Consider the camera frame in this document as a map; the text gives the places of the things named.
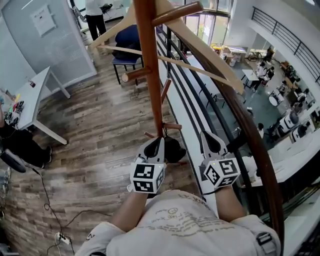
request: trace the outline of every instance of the white desk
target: white desk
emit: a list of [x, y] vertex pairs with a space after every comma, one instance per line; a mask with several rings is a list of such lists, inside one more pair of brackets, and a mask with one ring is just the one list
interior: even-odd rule
[[46, 85], [50, 75], [52, 75], [52, 77], [56, 80], [57, 85], [60, 87], [63, 94], [68, 99], [70, 98], [70, 94], [62, 86], [55, 74], [51, 71], [50, 67], [47, 67], [45, 70], [41, 71], [39, 74], [37, 74], [35, 77], [31, 79], [35, 83], [34, 88], [32, 88], [30, 84], [27, 82], [17, 91], [17, 94], [20, 94], [19, 101], [24, 101], [24, 107], [21, 112], [20, 120], [17, 124], [17, 127], [19, 130], [23, 130], [31, 125], [34, 125], [35, 127], [39, 128], [41, 131], [48, 134], [58, 142], [66, 145], [67, 141], [64, 138], [60, 137], [37, 120], [39, 104], [41, 101], [41, 91]]
[[274, 89], [269, 96], [270, 103], [275, 107], [279, 106], [279, 104], [284, 100], [284, 97], [281, 95], [278, 89]]
[[241, 81], [246, 77], [246, 81], [244, 83], [244, 87], [248, 86], [248, 81], [258, 81], [258, 77], [252, 69], [242, 69], [244, 76], [241, 78]]
[[[292, 177], [318, 153], [320, 150], [320, 129], [307, 133], [299, 142], [300, 144], [292, 144], [292, 152], [287, 151], [284, 160], [275, 161], [273, 168], [278, 183], [285, 182]], [[262, 186], [261, 178], [256, 176], [251, 185], [252, 187]]]

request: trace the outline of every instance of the wooden floor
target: wooden floor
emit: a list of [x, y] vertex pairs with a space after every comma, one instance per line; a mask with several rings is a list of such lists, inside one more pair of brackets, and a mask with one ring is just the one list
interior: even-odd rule
[[[34, 136], [43, 148], [49, 144], [53, 147], [52, 163], [41, 174], [62, 226], [80, 211], [112, 214], [121, 205], [128, 194], [129, 165], [139, 146], [148, 140], [143, 132], [155, 132], [146, 83], [138, 88], [119, 85], [111, 58], [95, 57], [98, 75], [68, 87], [70, 99], [57, 92], [41, 103], [39, 120], [68, 141], [62, 145], [38, 130]], [[119, 66], [118, 71], [121, 75], [125, 70]], [[163, 120], [175, 122], [167, 101], [163, 104]], [[181, 141], [175, 130], [169, 135]], [[168, 189], [198, 193], [189, 164], [168, 165], [161, 190]], [[40, 177], [31, 170], [12, 171], [5, 220], [0, 225], [22, 256], [46, 255], [47, 248], [55, 244], [59, 225], [51, 211], [44, 209], [44, 203], [47, 199]], [[91, 229], [108, 218], [84, 212], [63, 232], [72, 238], [77, 251]], [[70, 245], [59, 247], [61, 255], [72, 255]], [[59, 255], [56, 246], [49, 255]]]

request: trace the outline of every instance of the glass wall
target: glass wall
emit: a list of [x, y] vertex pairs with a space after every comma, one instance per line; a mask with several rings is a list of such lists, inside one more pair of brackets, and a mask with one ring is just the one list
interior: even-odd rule
[[198, 22], [199, 22], [199, 15], [187, 16], [185, 19], [186, 26], [196, 35], [198, 34]]
[[[190, 4], [196, 1], [197, 0], [186, 0], [185, 3]], [[226, 13], [230, 12], [232, 1], [233, 0], [200, 0], [203, 8]]]
[[224, 43], [228, 23], [228, 17], [209, 14], [192, 15], [185, 19], [186, 26], [210, 46]]
[[211, 40], [211, 47], [220, 46], [224, 43], [227, 27], [229, 23], [229, 18], [216, 16], [215, 24], [213, 29], [213, 35]]
[[[169, 1], [174, 7], [196, 2], [196, 0]], [[205, 10], [206, 13], [210, 14], [193, 14], [187, 16], [184, 19], [186, 26], [209, 46], [223, 45], [233, 0], [200, 0], [200, 2], [204, 9], [207, 9]]]

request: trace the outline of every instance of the coat hanger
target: coat hanger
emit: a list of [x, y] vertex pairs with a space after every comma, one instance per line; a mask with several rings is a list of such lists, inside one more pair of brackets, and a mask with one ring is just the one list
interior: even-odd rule
[[[174, 7], [171, 5], [171, 3], [168, 0], [154, 0], [155, 6], [156, 6], [156, 14], [157, 16], [160, 16], [164, 13], [167, 13], [174, 9]], [[135, 14], [135, 8], [134, 5], [131, 4], [126, 16], [123, 18], [122, 21], [120, 21], [117, 25], [113, 26], [111, 29], [109, 29], [107, 32], [102, 34], [100, 37], [98, 37], [90, 46], [89, 48], [93, 50], [97, 46], [103, 44], [103, 42], [107, 41], [112, 36], [116, 35], [118, 32], [124, 30], [125, 28], [131, 26], [132, 24], [136, 23], [136, 14]], [[188, 42], [189, 44], [193, 45], [196, 49], [200, 51], [200, 53], [206, 58], [220, 71], [220, 73], [224, 76], [218, 76], [213, 73], [204, 71], [202, 69], [197, 69], [196, 67], [187, 65], [183, 63], [182, 61], [173, 62], [172, 59], [167, 58], [165, 61], [169, 61], [171, 63], [175, 63], [176, 65], [180, 65], [182, 67], [192, 69], [194, 71], [197, 71], [199, 73], [202, 73], [204, 75], [207, 75], [211, 77], [214, 80], [217, 80], [219, 82], [222, 82], [228, 86], [233, 87], [235, 90], [237, 90], [239, 93], [243, 93], [244, 91], [244, 85], [243, 83], [236, 77], [234, 72], [231, 70], [229, 65], [223, 61], [207, 44], [205, 44], [199, 37], [197, 37], [190, 29], [184, 24], [184, 22], [181, 20], [181, 18], [174, 19], [169, 22], [164, 23], [166, 26], [168, 26], [174, 33], [179, 35], [184, 41]], [[119, 51], [127, 52], [127, 50], [124, 50], [125, 48], [118, 49]]]
[[[116, 50], [116, 51], [122, 51], [122, 52], [127, 52], [127, 53], [132, 53], [132, 54], [138, 54], [138, 55], [142, 55], [142, 51], [140, 50], [134, 50], [134, 49], [129, 49], [129, 48], [123, 48], [123, 47], [116, 47], [116, 46], [111, 46], [111, 45], [99, 45], [97, 48], [101, 48], [101, 49], [110, 49], [110, 50]], [[179, 60], [176, 60], [176, 59], [173, 59], [173, 58], [168, 58], [168, 57], [164, 57], [164, 56], [161, 56], [161, 55], [158, 55], [157, 56], [159, 60], [162, 60], [162, 61], [165, 61], [165, 62], [170, 62], [170, 63], [173, 63], [173, 64], [176, 64], [176, 65], [179, 65], [181, 67], [184, 67], [184, 68], [187, 68], [189, 70], [193, 70], [193, 71], [196, 71], [198, 73], [201, 73], [203, 75], [206, 75], [214, 80], [217, 80], [221, 83], [224, 83], [225, 85], [228, 85], [228, 86], [231, 86], [231, 87], [234, 87], [234, 85], [232, 84], [232, 82], [216, 75], [216, 74], [213, 74], [213, 73], [210, 73], [208, 71], [205, 71], [203, 69], [200, 69], [200, 68], [197, 68], [195, 66], [192, 66], [192, 65], [189, 65], [189, 64], [186, 64], [182, 61], [179, 61]]]

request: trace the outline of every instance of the power strip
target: power strip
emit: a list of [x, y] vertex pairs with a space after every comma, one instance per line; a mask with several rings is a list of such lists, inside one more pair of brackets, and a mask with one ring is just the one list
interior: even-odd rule
[[66, 238], [63, 234], [60, 234], [60, 232], [56, 233], [59, 239], [63, 242], [65, 242], [67, 245], [70, 244], [70, 239]]

